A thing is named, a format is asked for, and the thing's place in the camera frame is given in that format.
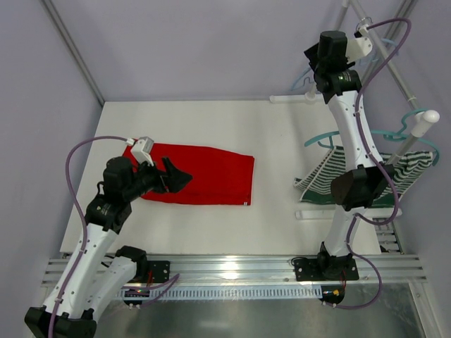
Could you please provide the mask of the red trousers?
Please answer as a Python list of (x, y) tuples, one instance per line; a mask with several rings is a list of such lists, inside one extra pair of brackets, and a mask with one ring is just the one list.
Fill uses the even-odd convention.
[(155, 143), (150, 155), (157, 168), (163, 168), (162, 158), (167, 157), (192, 180), (178, 193), (149, 192), (144, 200), (195, 206), (252, 203), (253, 156), (210, 146), (164, 143)]

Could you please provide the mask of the light blue hanger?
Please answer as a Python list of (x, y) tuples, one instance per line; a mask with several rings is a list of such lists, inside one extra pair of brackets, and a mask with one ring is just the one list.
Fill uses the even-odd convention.
[[(381, 41), (388, 45), (389, 47), (395, 48), (398, 46), (396, 41), (391, 39), (382, 38)], [(378, 52), (374, 46), (371, 47), (370, 52), (367, 54), (363, 54), (361, 52), (357, 53), (359, 58), (351, 58), (351, 62), (354, 62), (354, 66), (363, 67), (364, 65), (376, 63), (380, 60), (380, 56), (378, 56)], [(305, 88), (307, 85), (312, 85), (314, 83), (313, 78), (313, 70), (308, 65), (297, 77), (297, 79), (292, 83), (290, 92), (295, 92), (297, 90), (301, 90)]]

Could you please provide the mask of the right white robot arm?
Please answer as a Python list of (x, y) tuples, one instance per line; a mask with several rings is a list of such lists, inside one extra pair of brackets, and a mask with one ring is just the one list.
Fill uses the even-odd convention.
[(372, 43), (365, 37), (348, 39), (344, 32), (329, 30), (304, 52), (316, 88), (337, 123), (345, 153), (345, 172), (330, 186), (335, 202), (331, 229), (316, 257), (318, 269), (327, 280), (337, 280), (350, 269), (358, 217), (386, 187), (394, 186), (395, 169), (384, 164), (375, 147), (364, 112), (364, 89), (352, 69), (355, 61), (371, 50)]

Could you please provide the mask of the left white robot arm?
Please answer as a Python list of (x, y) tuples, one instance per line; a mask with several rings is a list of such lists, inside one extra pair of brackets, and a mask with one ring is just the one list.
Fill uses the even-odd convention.
[(123, 246), (100, 276), (97, 269), (132, 212), (131, 203), (148, 192), (178, 193), (192, 180), (169, 158), (163, 170), (144, 161), (134, 166), (119, 156), (106, 163), (98, 192), (82, 214), (82, 234), (54, 290), (31, 307), (25, 324), (35, 337), (93, 337), (97, 323), (120, 288), (147, 271), (147, 253)]

